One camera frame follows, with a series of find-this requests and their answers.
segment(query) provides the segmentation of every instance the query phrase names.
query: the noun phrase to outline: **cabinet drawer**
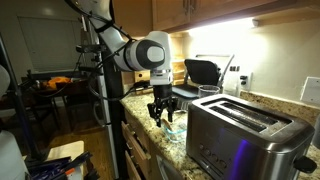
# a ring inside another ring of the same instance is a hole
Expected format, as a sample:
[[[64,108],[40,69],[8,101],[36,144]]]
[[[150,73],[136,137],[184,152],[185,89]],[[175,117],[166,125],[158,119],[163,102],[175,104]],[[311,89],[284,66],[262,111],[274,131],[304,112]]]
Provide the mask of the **cabinet drawer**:
[[[127,163],[129,178],[131,180],[141,180],[141,177],[127,151],[125,151],[125,155],[126,155],[126,163]]]
[[[150,154],[144,152],[140,144],[137,142],[132,132],[128,128],[128,125],[122,122],[122,133],[126,139],[128,148],[130,149],[131,155],[134,156],[138,163],[143,175],[148,177],[150,172]]]
[[[125,116],[127,123],[130,125],[130,128],[137,134],[137,139],[145,149],[149,149],[149,139],[145,134],[142,125],[128,112],[125,111]]]

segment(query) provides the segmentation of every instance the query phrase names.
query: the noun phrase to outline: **glass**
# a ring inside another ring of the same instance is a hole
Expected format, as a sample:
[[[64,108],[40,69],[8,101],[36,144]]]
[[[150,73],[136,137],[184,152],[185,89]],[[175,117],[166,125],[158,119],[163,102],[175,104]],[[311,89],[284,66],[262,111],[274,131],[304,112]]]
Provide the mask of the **glass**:
[[[198,96],[199,98],[219,94],[220,88],[213,85],[201,85],[198,87]]]
[[[187,112],[179,110],[175,111],[173,113],[172,119],[172,122],[168,122],[167,120],[165,120],[165,118],[161,119],[163,123],[163,132],[171,142],[176,143],[186,140],[188,126]]]

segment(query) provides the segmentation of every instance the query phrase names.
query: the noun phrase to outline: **toaster slot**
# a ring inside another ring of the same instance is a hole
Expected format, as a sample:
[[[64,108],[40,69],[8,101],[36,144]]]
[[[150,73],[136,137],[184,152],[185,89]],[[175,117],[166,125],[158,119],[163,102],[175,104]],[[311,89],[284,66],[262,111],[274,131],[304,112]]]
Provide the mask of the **toaster slot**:
[[[218,107],[218,106],[211,107],[210,109],[250,128],[256,132],[261,132],[267,128],[264,125],[250,121],[250,118],[248,118],[248,116],[246,116],[246,115],[243,115],[242,113],[232,111],[232,110],[226,110],[226,109]]]
[[[248,118],[252,119],[253,121],[258,121],[263,124],[273,125],[278,122],[278,120],[276,120],[270,116],[265,116],[264,114],[254,112],[250,109],[246,109],[246,108],[243,108],[243,107],[231,104],[231,103],[223,103],[223,104],[221,104],[221,106],[227,107],[228,109],[231,109],[235,112],[238,112],[238,113],[241,113],[241,114],[247,116]]]

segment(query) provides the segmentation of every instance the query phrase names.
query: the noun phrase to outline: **wall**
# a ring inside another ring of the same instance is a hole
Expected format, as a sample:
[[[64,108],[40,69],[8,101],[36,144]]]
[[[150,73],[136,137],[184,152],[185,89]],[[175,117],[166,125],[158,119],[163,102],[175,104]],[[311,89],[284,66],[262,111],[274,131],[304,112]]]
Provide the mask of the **wall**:
[[[79,15],[63,0],[0,1],[0,33],[18,81],[28,69],[33,70],[19,16],[76,20]]]
[[[251,92],[300,103],[306,77],[320,77],[319,27],[318,19],[257,27],[236,36],[185,37],[183,51],[186,57],[235,53],[232,64],[253,72]]]

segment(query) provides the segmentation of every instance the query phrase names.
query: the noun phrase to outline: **cup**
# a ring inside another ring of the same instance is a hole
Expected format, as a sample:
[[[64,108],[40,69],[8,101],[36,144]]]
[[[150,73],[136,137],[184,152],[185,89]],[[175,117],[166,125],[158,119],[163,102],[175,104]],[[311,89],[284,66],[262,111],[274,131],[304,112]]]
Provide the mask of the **cup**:
[[[200,85],[198,89],[199,98],[219,94],[220,91],[220,88],[218,86],[213,85]]]

